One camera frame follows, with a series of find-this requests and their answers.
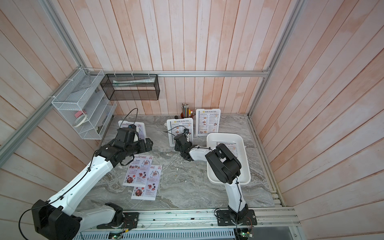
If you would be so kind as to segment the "red special menu sheet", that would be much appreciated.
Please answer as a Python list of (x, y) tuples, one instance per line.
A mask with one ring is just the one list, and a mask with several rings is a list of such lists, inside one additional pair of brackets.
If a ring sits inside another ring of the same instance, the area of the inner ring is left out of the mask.
[(134, 160), (129, 164), (123, 186), (144, 187), (154, 157), (146, 155), (135, 155)]
[(133, 188), (131, 199), (154, 201), (160, 185), (163, 166), (152, 165), (148, 170), (140, 170), (136, 178), (138, 184)]

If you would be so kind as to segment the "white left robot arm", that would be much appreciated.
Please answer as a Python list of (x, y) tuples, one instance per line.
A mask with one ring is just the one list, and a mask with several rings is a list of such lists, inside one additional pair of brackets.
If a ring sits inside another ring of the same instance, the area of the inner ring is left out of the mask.
[(107, 225), (120, 227), (123, 209), (112, 203), (85, 212), (77, 207), (88, 192), (127, 157), (150, 152), (153, 141), (140, 139), (134, 125), (119, 128), (114, 139), (95, 151), (90, 163), (62, 190), (48, 200), (38, 200), (31, 208), (35, 231), (48, 240), (71, 240), (78, 232)]

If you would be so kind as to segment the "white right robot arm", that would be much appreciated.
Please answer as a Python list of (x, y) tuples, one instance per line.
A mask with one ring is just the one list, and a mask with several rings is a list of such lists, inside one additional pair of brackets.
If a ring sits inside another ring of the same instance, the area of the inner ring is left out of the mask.
[(223, 185), (228, 209), (214, 212), (219, 226), (256, 225), (255, 212), (249, 210), (241, 186), (251, 181), (250, 166), (243, 138), (238, 134), (211, 133), (207, 145), (201, 147), (189, 141), (187, 134), (174, 137), (175, 151), (187, 161), (206, 161), (209, 181)]

